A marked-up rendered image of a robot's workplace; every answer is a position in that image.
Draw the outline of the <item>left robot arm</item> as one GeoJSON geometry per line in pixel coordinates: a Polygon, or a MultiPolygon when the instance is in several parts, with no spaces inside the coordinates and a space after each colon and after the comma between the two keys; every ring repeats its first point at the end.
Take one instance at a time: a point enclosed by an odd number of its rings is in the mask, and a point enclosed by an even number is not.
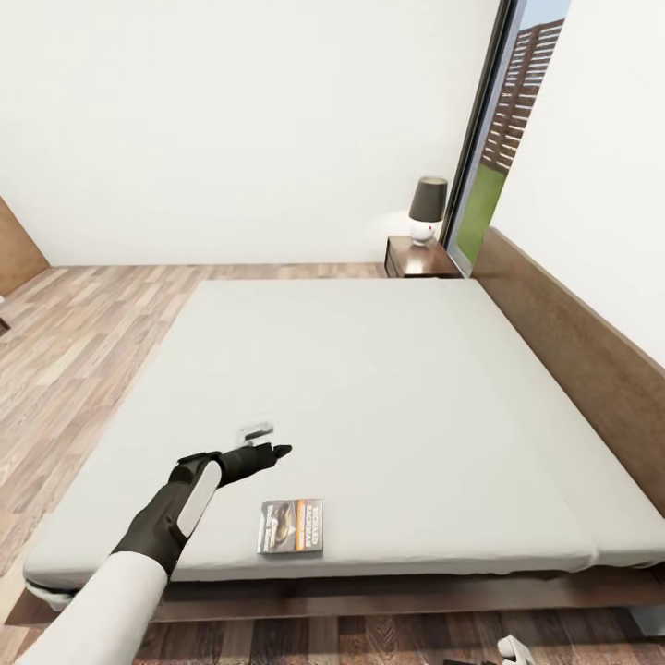
{"type": "Polygon", "coordinates": [[[237,428],[234,450],[178,459],[114,552],[14,665],[132,665],[187,541],[215,490],[274,466],[291,445],[257,447],[271,422],[237,428]]]}

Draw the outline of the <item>hardback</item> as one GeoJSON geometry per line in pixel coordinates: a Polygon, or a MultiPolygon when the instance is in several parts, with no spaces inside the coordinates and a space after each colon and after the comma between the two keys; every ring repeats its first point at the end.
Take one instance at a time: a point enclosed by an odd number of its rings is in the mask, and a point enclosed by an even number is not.
{"type": "Polygon", "coordinates": [[[262,503],[257,554],[323,551],[323,499],[262,503]]]}

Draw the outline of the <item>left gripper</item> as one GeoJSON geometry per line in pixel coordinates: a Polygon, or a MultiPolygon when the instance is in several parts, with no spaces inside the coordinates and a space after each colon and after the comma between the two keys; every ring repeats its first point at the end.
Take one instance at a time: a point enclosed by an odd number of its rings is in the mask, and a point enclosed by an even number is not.
{"type": "Polygon", "coordinates": [[[241,469],[236,481],[248,478],[256,474],[257,471],[274,466],[277,459],[287,455],[292,449],[291,445],[277,445],[271,447],[270,442],[263,443],[257,447],[245,447],[231,450],[239,458],[241,469]]]}

